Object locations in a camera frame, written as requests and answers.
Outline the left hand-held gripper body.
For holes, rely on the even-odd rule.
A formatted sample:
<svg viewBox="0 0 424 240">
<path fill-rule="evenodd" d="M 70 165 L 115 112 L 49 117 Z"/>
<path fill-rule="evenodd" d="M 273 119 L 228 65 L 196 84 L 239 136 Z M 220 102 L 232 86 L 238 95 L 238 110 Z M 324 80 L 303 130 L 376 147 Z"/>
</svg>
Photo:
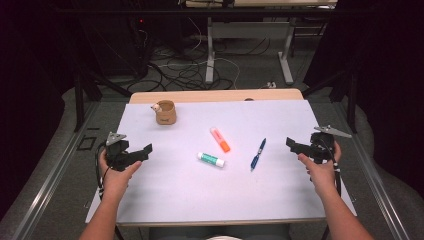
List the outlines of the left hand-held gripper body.
<svg viewBox="0 0 424 240">
<path fill-rule="evenodd" d="M 129 142 L 124 134 L 110 132 L 106 139 L 106 163 L 116 171 L 124 171 L 130 163 Z"/>
</svg>

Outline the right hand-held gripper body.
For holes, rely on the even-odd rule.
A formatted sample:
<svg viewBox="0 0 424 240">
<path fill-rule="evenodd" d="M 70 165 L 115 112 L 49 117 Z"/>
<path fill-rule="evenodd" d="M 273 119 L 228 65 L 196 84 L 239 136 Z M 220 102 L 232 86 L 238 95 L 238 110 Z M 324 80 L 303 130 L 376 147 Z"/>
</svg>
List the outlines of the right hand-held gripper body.
<svg viewBox="0 0 424 240">
<path fill-rule="evenodd" d="M 324 160 L 334 158 L 335 136 L 352 137 L 351 134 L 333 128 L 331 125 L 315 127 L 315 132 L 311 135 L 310 143 L 311 147 L 316 150 L 316 153 L 311 155 L 311 158 L 316 164 L 322 164 Z"/>
</svg>

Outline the blue pen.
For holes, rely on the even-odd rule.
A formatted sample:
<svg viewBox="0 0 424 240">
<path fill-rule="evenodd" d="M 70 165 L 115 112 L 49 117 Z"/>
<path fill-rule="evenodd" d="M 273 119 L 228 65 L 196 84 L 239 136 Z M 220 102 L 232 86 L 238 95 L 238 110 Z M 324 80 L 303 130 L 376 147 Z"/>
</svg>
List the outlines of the blue pen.
<svg viewBox="0 0 424 240">
<path fill-rule="evenodd" d="M 265 145 L 266 145 L 266 141 L 267 141 L 267 139 L 266 139 L 266 138 L 264 138 L 264 139 L 262 140 L 262 142 L 261 142 L 261 144 L 260 144 L 260 146 L 259 146 L 259 148 L 258 148 L 258 151 L 257 151 L 256 155 L 255 155 L 255 156 L 254 156 L 254 158 L 252 159 L 252 161 L 251 161 L 251 163 L 250 163 L 250 170 L 251 170 L 251 171 L 253 171 L 253 170 L 256 168 L 256 165 L 257 165 L 257 163 L 258 163 L 258 161 L 259 161 L 259 158 L 260 158 L 260 156 L 261 156 L 261 154 L 262 154 L 262 151 L 263 151 L 263 149 L 264 149 L 264 147 L 265 147 Z"/>
</svg>

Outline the tan pen holder cup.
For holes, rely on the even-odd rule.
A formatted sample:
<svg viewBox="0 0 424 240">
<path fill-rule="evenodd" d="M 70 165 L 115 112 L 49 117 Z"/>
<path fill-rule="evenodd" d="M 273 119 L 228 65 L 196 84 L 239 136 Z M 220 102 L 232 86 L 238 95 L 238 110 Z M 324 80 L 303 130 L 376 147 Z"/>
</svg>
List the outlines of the tan pen holder cup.
<svg viewBox="0 0 424 240">
<path fill-rule="evenodd" d="M 172 125 L 176 123 L 177 115 L 175 104 L 171 100 L 161 100 L 151 106 L 156 113 L 156 122 L 159 125 Z"/>
</svg>

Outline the green and white glue stick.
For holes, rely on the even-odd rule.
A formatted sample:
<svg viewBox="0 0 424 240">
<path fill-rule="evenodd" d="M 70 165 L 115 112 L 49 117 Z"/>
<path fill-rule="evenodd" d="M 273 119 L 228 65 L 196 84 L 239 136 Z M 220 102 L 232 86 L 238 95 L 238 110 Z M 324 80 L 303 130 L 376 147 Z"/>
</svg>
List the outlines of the green and white glue stick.
<svg viewBox="0 0 424 240">
<path fill-rule="evenodd" d="M 203 162 L 206 162 L 206 163 L 209 163 L 209 164 L 218 166 L 218 167 L 223 167 L 224 164 L 225 164 L 225 161 L 224 160 L 222 160 L 222 159 L 220 159 L 218 157 L 215 157 L 215 156 L 206 154 L 206 153 L 199 152 L 197 154 L 197 158 L 199 160 L 203 161 Z"/>
</svg>

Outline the orange highlighter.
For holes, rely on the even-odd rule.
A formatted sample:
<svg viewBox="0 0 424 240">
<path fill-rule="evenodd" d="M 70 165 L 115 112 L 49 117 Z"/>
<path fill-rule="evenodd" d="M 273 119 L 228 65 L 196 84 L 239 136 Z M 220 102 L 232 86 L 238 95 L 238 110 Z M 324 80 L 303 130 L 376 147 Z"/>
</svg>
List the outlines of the orange highlighter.
<svg viewBox="0 0 424 240">
<path fill-rule="evenodd" d="M 215 141 L 218 143 L 220 148 L 225 152 L 229 152 L 231 150 L 230 146 L 224 139 L 223 135 L 220 133 L 220 131 L 217 128 L 211 128 L 210 133 L 212 134 Z"/>
</svg>

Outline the person's left hand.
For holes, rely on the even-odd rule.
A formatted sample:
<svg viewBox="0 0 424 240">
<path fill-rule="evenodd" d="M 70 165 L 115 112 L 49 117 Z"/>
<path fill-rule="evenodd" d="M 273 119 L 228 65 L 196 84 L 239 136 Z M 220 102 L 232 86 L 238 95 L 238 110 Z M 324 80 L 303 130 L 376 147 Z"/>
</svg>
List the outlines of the person's left hand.
<svg viewBox="0 0 424 240">
<path fill-rule="evenodd" d="M 98 163 L 100 164 L 101 178 L 103 183 L 103 202 L 115 201 L 120 202 L 128 187 L 129 181 L 133 174 L 142 165 L 141 161 L 136 161 L 128 166 L 124 171 L 116 171 L 108 167 L 106 163 L 106 151 L 100 154 Z"/>
</svg>

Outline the person's right hand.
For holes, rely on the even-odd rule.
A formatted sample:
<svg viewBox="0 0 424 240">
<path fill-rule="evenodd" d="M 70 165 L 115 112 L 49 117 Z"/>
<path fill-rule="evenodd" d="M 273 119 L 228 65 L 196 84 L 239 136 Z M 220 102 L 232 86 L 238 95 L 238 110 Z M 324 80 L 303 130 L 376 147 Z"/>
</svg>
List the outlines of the person's right hand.
<svg viewBox="0 0 424 240">
<path fill-rule="evenodd" d="M 335 171 L 333 164 L 341 158 L 341 148 L 334 142 L 334 160 L 329 160 L 325 164 L 315 164 L 303 153 L 298 155 L 298 160 L 305 165 L 307 173 L 312 179 L 315 191 L 320 198 L 336 196 L 338 194 L 335 185 Z"/>
</svg>

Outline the black metal stand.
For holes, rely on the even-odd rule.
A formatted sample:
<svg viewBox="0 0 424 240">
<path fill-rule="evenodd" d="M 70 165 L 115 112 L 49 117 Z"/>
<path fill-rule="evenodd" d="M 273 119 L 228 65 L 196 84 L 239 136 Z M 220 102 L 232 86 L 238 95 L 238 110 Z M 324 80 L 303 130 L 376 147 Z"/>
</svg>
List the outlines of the black metal stand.
<svg viewBox="0 0 424 240">
<path fill-rule="evenodd" d="M 98 84 L 105 85 L 113 91 L 125 96 L 131 97 L 132 93 L 104 76 L 100 76 L 87 67 L 79 67 L 74 72 L 74 90 L 76 107 L 76 126 L 74 131 L 78 132 L 85 122 L 84 95 L 87 95 L 91 101 L 100 101 L 103 97 Z"/>
<path fill-rule="evenodd" d="M 348 98 L 346 112 L 347 124 L 350 127 L 350 130 L 356 134 L 357 129 L 355 117 L 358 86 L 358 74 L 356 71 L 337 71 L 335 74 L 319 82 L 317 85 L 308 87 L 306 90 L 302 91 L 302 96 L 308 97 L 312 93 L 331 84 L 335 84 L 335 87 L 330 93 L 331 102 L 340 102 L 344 96 Z"/>
</svg>

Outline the black equipment cabinet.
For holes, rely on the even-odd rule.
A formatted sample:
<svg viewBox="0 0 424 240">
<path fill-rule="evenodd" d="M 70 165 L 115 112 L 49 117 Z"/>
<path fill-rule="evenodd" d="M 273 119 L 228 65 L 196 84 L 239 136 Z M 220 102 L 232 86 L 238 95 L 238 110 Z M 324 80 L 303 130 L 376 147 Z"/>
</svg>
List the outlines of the black equipment cabinet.
<svg viewBox="0 0 424 240">
<path fill-rule="evenodd" d="M 147 75 L 148 40 L 133 18 L 94 16 L 81 19 L 81 25 L 106 77 Z"/>
</svg>

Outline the white-legged desk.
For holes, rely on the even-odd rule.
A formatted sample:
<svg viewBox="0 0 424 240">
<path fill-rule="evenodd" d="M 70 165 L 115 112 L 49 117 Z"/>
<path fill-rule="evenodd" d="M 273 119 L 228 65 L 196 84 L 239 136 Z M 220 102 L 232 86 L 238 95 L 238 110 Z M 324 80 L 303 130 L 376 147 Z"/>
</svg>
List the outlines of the white-legged desk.
<svg viewBox="0 0 424 240">
<path fill-rule="evenodd" d="M 187 7 L 210 10 L 219 9 L 224 6 L 227 9 L 246 10 L 258 8 L 259 10 L 331 10 L 336 6 L 338 0 L 184 0 Z M 285 83 L 292 85 L 291 70 L 288 64 L 288 54 L 294 38 L 296 23 L 295 17 L 286 17 L 283 22 L 235 22 L 219 23 L 211 17 L 207 18 L 207 43 L 208 59 L 206 68 L 206 83 L 212 83 L 215 64 L 215 39 L 229 38 L 265 38 L 284 40 L 284 50 L 278 53 L 278 59 L 283 73 Z"/>
</svg>

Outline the metal floor rail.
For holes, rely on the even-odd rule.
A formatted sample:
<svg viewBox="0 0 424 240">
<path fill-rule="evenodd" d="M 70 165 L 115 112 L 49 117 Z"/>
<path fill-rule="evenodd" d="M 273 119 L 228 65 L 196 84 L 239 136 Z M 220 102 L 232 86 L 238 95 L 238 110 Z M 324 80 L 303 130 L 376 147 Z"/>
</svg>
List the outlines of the metal floor rail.
<svg viewBox="0 0 424 240">
<path fill-rule="evenodd" d="M 65 112 L 58 129 L 5 217 L 16 222 L 16 226 L 11 228 L 11 240 L 28 240 L 32 235 L 82 139 L 83 128 L 98 106 L 98 102 L 87 103 L 83 123 L 75 131 L 76 102 L 65 102 Z"/>
<path fill-rule="evenodd" d="M 357 134 L 354 134 L 347 122 L 347 112 L 344 110 L 344 107 L 341 103 L 333 104 L 335 112 L 337 113 L 338 118 L 342 122 L 342 126 L 345 127 L 348 132 L 352 135 L 351 140 L 357 153 L 359 154 L 359 165 L 362 169 L 362 172 L 365 175 L 367 183 L 373 193 L 373 196 L 376 200 L 376 203 L 382 213 L 386 225 L 390 229 L 394 240 L 410 240 L 410 237 L 400 220 L 395 207 L 387 194 L 384 183 L 378 174 L 377 169 L 374 166 L 369 155 L 366 153 L 364 146 L 362 145 L 360 138 Z"/>
</svg>

